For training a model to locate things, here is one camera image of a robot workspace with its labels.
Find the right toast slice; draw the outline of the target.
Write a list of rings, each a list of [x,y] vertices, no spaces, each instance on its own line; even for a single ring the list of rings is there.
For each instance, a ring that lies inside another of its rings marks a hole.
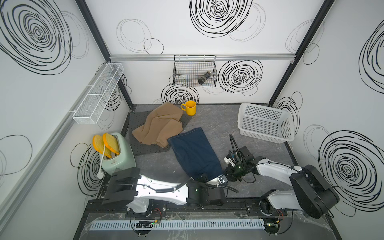
[[[106,146],[112,153],[115,155],[120,154],[120,147],[118,140],[111,134],[105,133],[103,134],[103,141]]]

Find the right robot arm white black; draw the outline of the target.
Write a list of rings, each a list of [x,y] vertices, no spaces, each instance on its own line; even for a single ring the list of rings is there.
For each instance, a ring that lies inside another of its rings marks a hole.
[[[224,174],[230,182],[241,182],[247,174],[264,176],[292,187],[290,191],[270,190],[261,196],[259,208],[266,216],[278,210],[303,211],[308,216],[319,219],[328,214],[340,197],[312,165],[289,166],[267,159],[254,157],[246,147],[229,152],[224,158],[227,167]]]

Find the blue denim skirt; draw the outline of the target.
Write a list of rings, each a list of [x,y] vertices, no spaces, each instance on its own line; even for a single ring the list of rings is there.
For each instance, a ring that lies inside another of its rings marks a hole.
[[[186,174],[197,180],[208,181],[223,174],[219,159],[202,128],[194,128],[168,139],[176,159]]]

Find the mint green toaster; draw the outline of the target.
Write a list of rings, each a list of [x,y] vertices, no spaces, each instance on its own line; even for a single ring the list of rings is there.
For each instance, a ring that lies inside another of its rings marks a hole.
[[[109,175],[112,175],[115,170],[125,170],[136,167],[135,157],[130,144],[120,133],[112,133],[118,140],[120,147],[120,154],[110,159],[104,157],[102,162],[102,169]]]

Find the tan brown skirt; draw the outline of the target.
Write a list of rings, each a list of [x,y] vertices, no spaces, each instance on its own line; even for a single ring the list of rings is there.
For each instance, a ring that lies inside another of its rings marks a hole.
[[[132,131],[139,143],[157,145],[161,148],[168,146],[168,139],[183,131],[183,116],[181,108],[171,103],[164,103],[149,113],[145,124]]]

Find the toast slice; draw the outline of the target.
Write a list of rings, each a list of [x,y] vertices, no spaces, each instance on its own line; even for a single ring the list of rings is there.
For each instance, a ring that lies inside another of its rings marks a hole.
[[[103,141],[106,146],[112,153],[115,155],[120,154],[120,147],[118,140],[111,134],[105,133],[103,134]]]
[[[112,157],[112,153],[110,149],[106,147],[102,136],[100,135],[93,136],[93,147],[97,152],[106,156],[107,158]]]

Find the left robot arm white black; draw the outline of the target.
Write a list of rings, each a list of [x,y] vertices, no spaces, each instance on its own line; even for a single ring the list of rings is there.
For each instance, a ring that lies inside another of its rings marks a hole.
[[[147,212],[150,201],[163,201],[177,206],[205,207],[225,203],[225,189],[238,193],[224,175],[204,183],[189,178],[182,183],[154,180],[140,174],[140,168],[116,169],[107,184],[103,205],[123,205],[134,213]]]

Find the yellow mug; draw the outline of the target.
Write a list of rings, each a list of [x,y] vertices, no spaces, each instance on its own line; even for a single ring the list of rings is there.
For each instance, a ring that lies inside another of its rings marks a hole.
[[[181,109],[185,111],[188,116],[194,116],[197,111],[197,103],[195,101],[187,101],[181,104]]]

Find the white perforated plastic basket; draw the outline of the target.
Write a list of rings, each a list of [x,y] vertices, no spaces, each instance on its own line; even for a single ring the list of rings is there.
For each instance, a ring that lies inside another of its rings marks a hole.
[[[276,144],[295,139],[291,114],[262,105],[242,103],[238,113],[238,128],[243,136]]]

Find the dark cylindrical bottle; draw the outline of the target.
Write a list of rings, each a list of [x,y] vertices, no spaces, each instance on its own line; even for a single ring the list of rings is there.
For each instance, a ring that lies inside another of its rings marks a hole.
[[[198,79],[198,83],[200,85],[203,85],[207,79],[209,79],[211,77],[211,72],[206,72],[203,76],[201,76],[199,79]]]

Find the left toast slice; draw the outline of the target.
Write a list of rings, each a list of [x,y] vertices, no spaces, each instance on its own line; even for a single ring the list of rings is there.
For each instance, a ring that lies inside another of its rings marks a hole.
[[[106,156],[107,158],[112,157],[112,153],[110,149],[106,147],[102,136],[100,135],[93,136],[93,147],[97,152]]]

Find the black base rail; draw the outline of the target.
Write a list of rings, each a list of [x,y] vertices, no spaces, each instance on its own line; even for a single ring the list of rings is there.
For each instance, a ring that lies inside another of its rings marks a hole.
[[[125,204],[104,205],[102,200],[91,200],[88,202],[84,210],[83,217],[90,214],[122,214],[123,217],[165,217],[167,214],[173,213],[216,213],[216,212],[240,212],[247,217],[285,217],[288,215],[286,210],[274,210],[270,216],[262,213],[259,206],[260,198],[228,198],[221,206],[210,205],[205,207],[189,207],[178,206],[173,203],[168,203],[159,200],[150,200],[149,209],[142,214],[135,214],[129,210]]]

